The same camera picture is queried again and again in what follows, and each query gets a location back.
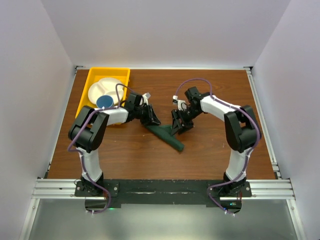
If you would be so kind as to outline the dark green cloth napkin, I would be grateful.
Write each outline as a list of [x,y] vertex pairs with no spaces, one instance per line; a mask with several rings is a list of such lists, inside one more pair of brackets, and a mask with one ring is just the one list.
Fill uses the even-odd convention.
[[184,150],[185,145],[174,135],[171,135],[171,125],[148,125],[145,128],[176,151],[182,152]]

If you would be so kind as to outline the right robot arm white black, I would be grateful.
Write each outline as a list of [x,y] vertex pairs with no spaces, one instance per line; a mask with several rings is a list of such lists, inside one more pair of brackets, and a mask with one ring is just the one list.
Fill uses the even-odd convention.
[[210,92],[200,93],[194,86],[185,92],[188,103],[172,97],[177,109],[171,111],[171,134],[182,134],[194,127],[193,120],[200,114],[211,114],[224,122],[226,141],[231,148],[229,163],[223,182],[209,187],[220,196],[235,196],[247,180],[247,167],[251,153],[261,139],[261,131],[253,108],[238,106],[217,98]]

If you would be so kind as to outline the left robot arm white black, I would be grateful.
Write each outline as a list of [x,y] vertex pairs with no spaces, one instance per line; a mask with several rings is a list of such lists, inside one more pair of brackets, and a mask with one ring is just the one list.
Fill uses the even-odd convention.
[[131,92],[123,106],[92,108],[84,106],[68,132],[71,140],[67,150],[77,152],[81,162],[80,187],[92,196],[105,193],[104,176],[100,167],[99,152],[106,128],[110,125],[140,120],[143,126],[161,124],[149,104],[150,93]]

